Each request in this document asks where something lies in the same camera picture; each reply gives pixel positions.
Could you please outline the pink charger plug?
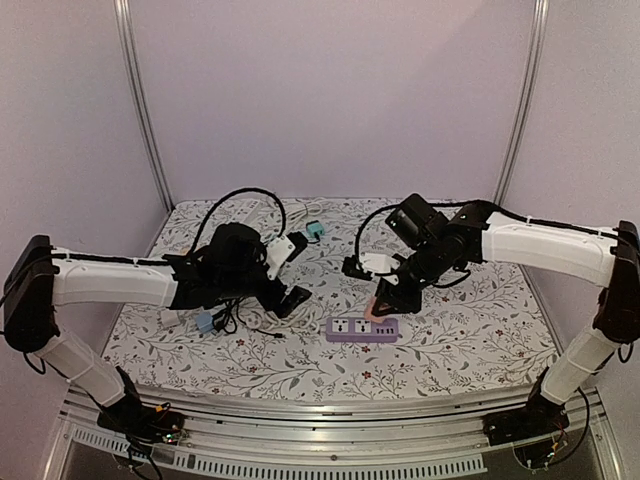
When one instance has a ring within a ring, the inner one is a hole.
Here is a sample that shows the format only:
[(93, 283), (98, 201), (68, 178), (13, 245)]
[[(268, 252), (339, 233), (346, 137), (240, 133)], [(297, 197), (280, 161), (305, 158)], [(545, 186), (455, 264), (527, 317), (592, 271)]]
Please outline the pink charger plug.
[(367, 304), (364, 318), (373, 323), (382, 323), (387, 316), (387, 305), (377, 297), (372, 297)]

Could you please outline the purple power strip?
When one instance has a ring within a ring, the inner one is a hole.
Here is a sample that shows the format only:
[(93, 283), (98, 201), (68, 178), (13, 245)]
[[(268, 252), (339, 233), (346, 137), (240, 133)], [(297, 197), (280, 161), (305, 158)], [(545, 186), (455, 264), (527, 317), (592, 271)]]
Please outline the purple power strip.
[(400, 337), (398, 321), (381, 323), (353, 317), (332, 317), (325, 322), (326, 340), (332, 343), (394, 343)]

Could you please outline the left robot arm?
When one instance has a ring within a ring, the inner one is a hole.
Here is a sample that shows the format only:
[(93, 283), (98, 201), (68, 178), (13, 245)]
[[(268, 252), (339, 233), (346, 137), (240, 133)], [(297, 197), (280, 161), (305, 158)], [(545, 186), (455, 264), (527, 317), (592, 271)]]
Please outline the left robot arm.
[(305, 302), (308, 290), (287, 287), (282, 266), (306, 249), (293, 232), (263, 243), (253, 228), (228, 223), (211, 241), (187, 254), (160, 258), (101, 256), (55, 248), (46, 235), (28, 243), (4, 284), (2, 334), (7, 344), (33, 354), (84, 389), (128, 434), (148, 426), (136, 390), (112, 365), (55, 320), (59, 306), (84, 303), (141, 304), (171, 311), (210, 310), (254, 298), (279, 319)]

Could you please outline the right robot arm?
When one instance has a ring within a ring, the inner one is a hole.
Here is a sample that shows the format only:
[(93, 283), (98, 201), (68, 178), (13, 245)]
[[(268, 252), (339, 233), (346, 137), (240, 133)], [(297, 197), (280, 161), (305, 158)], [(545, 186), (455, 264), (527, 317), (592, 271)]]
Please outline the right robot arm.
[(639, 338), (639, 239), (627, 221), (612, 229), (583, 227), (508, 212), (484, 200), (459, 204), (453, 217), (418, 194), (393, 207), (387, 226), (411, 249), (402, 258), (357, 253), (381, 281), (375, 317), (417, 313), (424, 288), (470, 263), (512, 263), (566, 274), (600, 287), (598, 310), (541, 376), (517, 427), (537, 436), (564, 404), (623, 344)]

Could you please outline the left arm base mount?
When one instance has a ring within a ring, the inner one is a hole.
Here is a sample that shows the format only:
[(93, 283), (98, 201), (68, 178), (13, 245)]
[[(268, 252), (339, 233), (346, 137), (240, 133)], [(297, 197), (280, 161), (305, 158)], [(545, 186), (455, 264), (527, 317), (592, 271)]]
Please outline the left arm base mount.
[(112, 406), (100, 406), (97, 419), (101, 428), (148, 444), (177, 442), (185, 433), (184, 424), (185, 416), (170, 402), (149, 406), (129, 393)]

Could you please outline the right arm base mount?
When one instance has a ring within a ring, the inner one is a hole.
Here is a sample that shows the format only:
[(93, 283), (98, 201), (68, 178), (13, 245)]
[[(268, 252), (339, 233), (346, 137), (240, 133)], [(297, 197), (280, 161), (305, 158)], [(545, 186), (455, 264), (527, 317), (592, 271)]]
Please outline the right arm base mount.
[(555, 404), (540, 395), (532, 396), (522, 407), (482, 417), (482, 431), (491, 446), (560, 432), (569, 426), (565, 405)]

